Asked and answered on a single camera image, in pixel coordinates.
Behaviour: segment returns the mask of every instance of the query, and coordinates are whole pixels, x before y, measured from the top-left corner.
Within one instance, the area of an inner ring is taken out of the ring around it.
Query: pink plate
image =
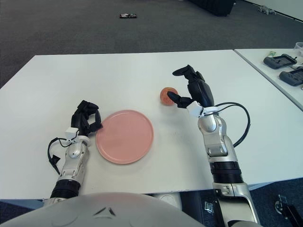
[[[110,162],[129,164],[149,151],[153,141],[150,120],[140,112],[122,110],[108,116],[96,134],[100,154]]]

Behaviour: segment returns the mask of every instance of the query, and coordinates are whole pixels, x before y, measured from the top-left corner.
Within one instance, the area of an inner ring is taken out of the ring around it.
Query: white table
[[[299,64],[303,63],[303,57],[299,56],[293,49],[236,49],[244,60],[246,60],[252,67],[260,72],[266,79],[268,79],[274,86],[276,86],[283,94],[285,94],[294,104],[303,110],[303,90],[302,85],[293,87],[280,80],[279,75],[282,71],[293,71],[294,69],[287,67],[274,70],[263,63],[265,57],[270,51],[275,51],[275,56],[280,56],[286,53],[290,56],[297,57]]]
[[[187,80],[171,74],[186,64],[203,74],[215,103],[234,101],[248,109],[250,132],[236,148],[248,184],[303,176],[302,111],[232,50],[47,55],[35,56],[0,90],[0,199],[50,196],[58,175],[48,163],[47,145],[64,137],[82,99],[98,104],[102,119],[123,109],[142,112],[154,126],[154,141],[141,160],[120,166],[99,154],[91,136],[80,194],[211,189],[197,119],[159,99],[168,86],[189,96]],[[236,141],[246,127],[245,113],[229,108],[221,116]],[[64,151],[53,145],[56,155]]]

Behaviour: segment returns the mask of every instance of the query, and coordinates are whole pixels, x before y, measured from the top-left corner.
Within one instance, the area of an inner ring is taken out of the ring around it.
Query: gray carpet
[[[292,48],[303,23],[238,1],[216,17],[187,0],[0,0],[0,87],[34,55]],[[132,12],[137,19],[119,19]]]

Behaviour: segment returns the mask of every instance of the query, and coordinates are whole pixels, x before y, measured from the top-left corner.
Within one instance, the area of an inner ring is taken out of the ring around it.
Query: black cable
[[[235,148],[235,147],[238,146],[240,143],[242,143],[242,141],[243,141],[243,140],[245,139],[245,137],[247,136],[248,131],[250,130],[250,114],[248,113],[247,109],[246,109],[244,106],[242,106],[241,104],[239,104],[239,103],[226,102],[226,103],[217,104],[217,105],[215,105],[215,106],[228,105],[228,104],[231,104],[231,105],[229,105],[229,106],[223,108],[222,110],[225,110],[225,109],[227,109],[227,108],[229,108],[229,107],[231,107],[231,106],[235,106],[235,105],[236,105],[236,106],[241,107],[241,108],[245,111],[245,113],[246,113],[246,115],[247,115],[247,126],[246,126],[246,129],[245,129],[243,135],[240,137],[240,139],[238,139],[238,141],[234,143],[233,147]],[[213,113],[211,113],[211,114],[207,114],[207,115],[205,115],[205,116],[209,116],[209,115],[212,115],[212,114],[214,114],[214,113],[216,114],[216,113],[218,113],[218,112],[220,112],[220,111],[222,111],[222,110],[213,112]]]
[[[72,138],[71,140],[75,139],[75,138],[78,136],[78,132],[79,132],[79,129],[78,129],[77,132],[76,132],[76,136],[75,136],[74,138]],[[69,146],[72,144],[72,142],[71,142],[70,144],[68,144],[68,145],[65,146],[65,145],[63,145],[63,144],[61,143],[61,140],[66,141],[67,139],[56,137],[56,138],[54,138],[53,140],[51,140],[50,143],[48,144],[48,148],[47,148],[47,157],[48,157],[48,161],[50,162],[50,164],[52,165],[52,167],[56,170],[56,172],[57,172],[58,174],[60,174],[59,169],[58,169],[58,167],[57,167],[57,165],[56,165],[57,162],[60,160],[60,158],[57,157],[57,156],[55,156],[55,159],[54,159],[54,155],[53,155],[53,157],[51,157],[51,155],[50,155],[50,153],[49,153],[50,148],[51,148],[51,145],[52,145],[54,142],[56,142],[57,140],[59,141],[60,145],[61,145],[63,148],[69,147]]]
[[[48,148],[47,148],[47,157],[48,157],[48,161],[49,161],[49,163],[52,165],[52,167],[56,170],[56,172],[57,172],[58,174],[60,174],[60,172],[59,172],[59,170],[58,170],[58,167],[56,166],[56,161],[55,161],[53,158],[51,158],[51,155],[50,155],[50,153],[49,153],[49,150],[50,150],[50,148],[51,148],[51,145],[52,145],[54,142],[56,142],[57,140],[60,141],[60,140],[66,140],[66,139],[56,137],[55,139],[51,140],[50,143],[48,144]]]

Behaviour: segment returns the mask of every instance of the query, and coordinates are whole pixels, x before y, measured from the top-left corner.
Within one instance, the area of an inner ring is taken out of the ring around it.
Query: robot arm
[[[92,114],[95,114],[95,122],[89,125],[88,119]],[[71,127],[65,131],[66,141],[69,144],[63,146],[67,147],[67,150],[65,152],[65,164],[61,172],[56,166],[59,158],[56,156],[50,158],[48,149],[49,161],[59,173],[59,178],[51,198],[45,201],[45,206],[78,196],[89,158],[88,147],[90,146],[90,139],[88,134],[95,132],[99,128],[102,128],[102,124],[98,106],[83,100],[71,118]],[[56,140],[60,141],[62,138],[55,138],[51,143]]]
[[[218,112],[223,109],[218,105],[214,106],[211,90],[199,72],[195,72],[191,66],[187,65],[173,72],[173,75],[184,75],[188,79],[187,87],[192,98],[180,97],[172,92],[168,92],[168,96],[177,103],[178,107],[187,108],[191,115],[199,118],[198,127],[203,134],[205,150],[214,179],[213,188],[216,196],[214,215],[217,225],[228,227],[238,221],[258,224],[258,215],[248,187],[242,179],[234,150],[246,134],[235,145],[232,144],[231,139],[226,135],[226,123],[218,115]]]

